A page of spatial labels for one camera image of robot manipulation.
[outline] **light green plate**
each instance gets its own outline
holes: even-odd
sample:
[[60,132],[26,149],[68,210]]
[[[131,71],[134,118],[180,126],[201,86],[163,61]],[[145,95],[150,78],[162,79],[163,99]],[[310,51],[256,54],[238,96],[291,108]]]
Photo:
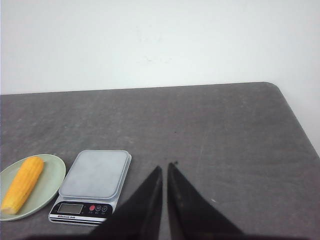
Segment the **light green plate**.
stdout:
[[[0,221],[13,221],[25,218],[43,208],[57,193],[66,175],[66,165],[61,158],[50,154],[35,155],[42,158],[44,167],[28,199],[15,215],[1,213]],[[0,172],[1,202],[17,171],[24,160],[21,159]]]

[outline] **scale weighing platform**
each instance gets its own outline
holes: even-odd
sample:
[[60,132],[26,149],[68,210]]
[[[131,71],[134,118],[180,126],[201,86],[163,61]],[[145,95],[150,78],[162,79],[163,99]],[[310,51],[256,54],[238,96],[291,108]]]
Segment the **scale weighing platform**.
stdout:
[[131,162],[124,150],[84,150],[66,175],[49,220],[96,226],[114,211]]

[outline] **digital scale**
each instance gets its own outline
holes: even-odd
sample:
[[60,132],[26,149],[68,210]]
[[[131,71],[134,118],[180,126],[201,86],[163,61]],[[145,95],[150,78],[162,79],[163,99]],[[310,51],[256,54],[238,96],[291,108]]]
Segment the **digital scale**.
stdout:
[[124,150],[84,150],[66,175],[49,220],[96,226],[114,211],[131,162]]

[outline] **table surface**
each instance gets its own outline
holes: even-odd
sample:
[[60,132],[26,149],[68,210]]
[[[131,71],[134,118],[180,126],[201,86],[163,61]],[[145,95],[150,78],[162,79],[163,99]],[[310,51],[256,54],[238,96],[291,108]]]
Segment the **table surface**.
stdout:
[[[246,233],[320,239],[320,159],[271,83],[1,96],[1,169],[27,156],[54,154],[69,170],[85,149],[132,155],[119,205],[162,167],[160,240],[170,239],[166,177],[175,161]],[[1,222],[1,239],[93,229],[49,222],[54,200],[29,217]]]

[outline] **white wall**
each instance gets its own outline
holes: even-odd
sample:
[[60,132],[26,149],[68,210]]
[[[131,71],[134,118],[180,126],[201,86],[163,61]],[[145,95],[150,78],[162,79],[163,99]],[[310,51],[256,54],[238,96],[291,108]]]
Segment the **white wall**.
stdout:
[[271,82],[320,153],[319,0],[4,0],[1,93]]

